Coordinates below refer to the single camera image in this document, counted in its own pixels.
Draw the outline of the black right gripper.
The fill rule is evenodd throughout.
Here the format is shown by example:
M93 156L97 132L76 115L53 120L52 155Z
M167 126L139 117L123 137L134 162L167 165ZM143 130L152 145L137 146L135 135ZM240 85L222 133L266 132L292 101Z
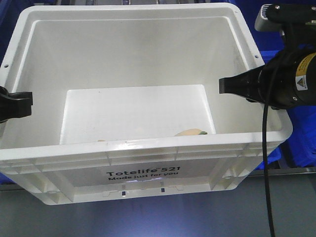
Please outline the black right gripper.
M282 50L264 67L237 76L219 79L220 94L234 94L247 101L264 101L268 105L290 109L316 104L316 51Z

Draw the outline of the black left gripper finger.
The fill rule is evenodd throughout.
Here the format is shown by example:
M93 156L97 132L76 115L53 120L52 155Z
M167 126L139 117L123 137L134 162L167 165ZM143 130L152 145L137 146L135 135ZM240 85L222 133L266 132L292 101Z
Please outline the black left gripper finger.
M19 119L32 114L33 94L32 92L9 93L0 87L0 122L9 119Z

